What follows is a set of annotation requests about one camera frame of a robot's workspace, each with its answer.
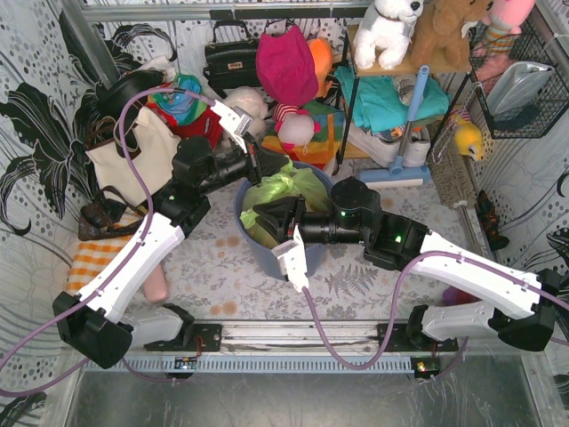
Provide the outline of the blue plastic trash bin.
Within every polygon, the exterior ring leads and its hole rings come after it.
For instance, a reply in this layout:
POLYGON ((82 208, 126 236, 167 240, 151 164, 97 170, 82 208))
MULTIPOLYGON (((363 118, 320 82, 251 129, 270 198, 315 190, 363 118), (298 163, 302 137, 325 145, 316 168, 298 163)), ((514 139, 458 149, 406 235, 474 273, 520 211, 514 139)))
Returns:
POLYGON ((326 246, 323 244, 309 245, 304 242, 304 262, 301 262, 301 246, 294 240, 280 245, 275 251, 254 241, 248 235, 243 223, 240 221, 244 196, 251 186, 252 184, 247 179, 243 180, 234 198, 233 214, 239 231, 252 251, 254 260, 266 276, 279 280, 286 280, 288 278, 288 276, 283 275, 283 267, 289 267, 288 272, 299 276, 299 268, 303 263, 305 281, 308 281, 308 277, 312 276, 324 262, 327 251, 326 246))

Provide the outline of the green plastic trash bag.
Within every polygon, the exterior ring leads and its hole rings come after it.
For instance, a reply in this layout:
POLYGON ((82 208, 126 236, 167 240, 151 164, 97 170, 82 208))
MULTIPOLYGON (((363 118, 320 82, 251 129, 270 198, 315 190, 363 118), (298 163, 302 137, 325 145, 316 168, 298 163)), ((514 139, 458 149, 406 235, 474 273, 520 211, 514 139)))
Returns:
POLYGON ((256 222, 260 216, 252 208, 283 197, 302 196, 309 212, 327 212, 331 209, 328 193, 332 185, 328 175, 320 169, 290 161, 278 173, 263 177, 261 184, 244 190, 241 200, 236 202, 237 219, 253 241, 272 249, 277 241, 256 222))

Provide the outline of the blue floor mop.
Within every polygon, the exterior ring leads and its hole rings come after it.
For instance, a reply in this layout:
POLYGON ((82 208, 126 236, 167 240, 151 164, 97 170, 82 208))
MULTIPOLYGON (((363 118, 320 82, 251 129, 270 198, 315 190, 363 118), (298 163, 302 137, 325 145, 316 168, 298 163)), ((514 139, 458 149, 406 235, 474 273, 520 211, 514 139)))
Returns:
POLYGON ((417 74, 413 97, 407 112, 404 134, 394 160, 387 169, 364 170, 358 175, 358 179, 369 189, 379 191, 391 188, 418 187, 430 181, 430 170, 427 166, 404 166, 405 149, 411 140, 412 125, 421 105, 421 96, 423 95, 428 77, 429 66, 422 65, 417 74))

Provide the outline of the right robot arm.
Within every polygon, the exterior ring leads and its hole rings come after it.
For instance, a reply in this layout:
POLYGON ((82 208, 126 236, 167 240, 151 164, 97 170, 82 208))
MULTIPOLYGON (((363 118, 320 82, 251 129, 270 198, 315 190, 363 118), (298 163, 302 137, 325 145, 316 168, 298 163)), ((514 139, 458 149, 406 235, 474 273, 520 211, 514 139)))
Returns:
POLYGON ((385 213, 378 192, 355 177, 331 190, 329 212, 310 212, 303 197, 253 207, 256 222, 277 242, 272 253, 295 290, 309 294, 307 244, 359 243, 374 266, 413 273, 459 289, 476 301, 413 308, 406 336, 421 348, 459 337, 496 335, 519 350, 542 351, 554 333, 561 277, 553 270, 523 272, 501 266, 443 238, 426 225, 385 213))

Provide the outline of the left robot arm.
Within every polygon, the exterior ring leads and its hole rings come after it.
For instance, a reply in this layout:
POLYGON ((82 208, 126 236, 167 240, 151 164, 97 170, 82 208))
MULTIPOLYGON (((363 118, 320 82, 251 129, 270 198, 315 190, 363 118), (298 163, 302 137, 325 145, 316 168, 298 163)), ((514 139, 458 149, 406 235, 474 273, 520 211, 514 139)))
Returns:
POLYGON ((155 267, 205 217, 209 193, 241 179, 256 185, 289 162, 249 134, 243 147, 221 155, 212 152, 204 137, 181 140, 171 179, 152 197, 129 242, 88 285, 74 295, 56 297, 52 307, 61 340, 104 369, 132 348, 184 350, 195 344, 195 319, 181 307, 166 303, 153 311, 127 313, 127 306, 155 267))

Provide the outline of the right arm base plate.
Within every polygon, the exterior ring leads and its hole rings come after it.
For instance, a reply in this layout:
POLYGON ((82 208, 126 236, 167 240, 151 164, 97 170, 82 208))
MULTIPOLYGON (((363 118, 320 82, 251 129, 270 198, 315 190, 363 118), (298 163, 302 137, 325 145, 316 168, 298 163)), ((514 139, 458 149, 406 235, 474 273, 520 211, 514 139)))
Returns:
POLYGON ((435 342, 430 338, 419 339, 413 342, 406 334, 407 324, 396 322, 393 326, 386 351, 394 352, 454 352, 459 349, 456 339, 447 339, 443 342, 435 342))

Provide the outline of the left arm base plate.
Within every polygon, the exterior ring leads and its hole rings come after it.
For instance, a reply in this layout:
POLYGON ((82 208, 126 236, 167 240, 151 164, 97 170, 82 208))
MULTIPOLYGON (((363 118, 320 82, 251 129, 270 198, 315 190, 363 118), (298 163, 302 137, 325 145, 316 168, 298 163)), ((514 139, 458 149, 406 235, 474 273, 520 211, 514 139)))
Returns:
POLYGON ((194 324, 191 336, 183 333, 170 341, 151 342, 143 346, 147 351, 218 352, 221 345, 222 324, 194 324))

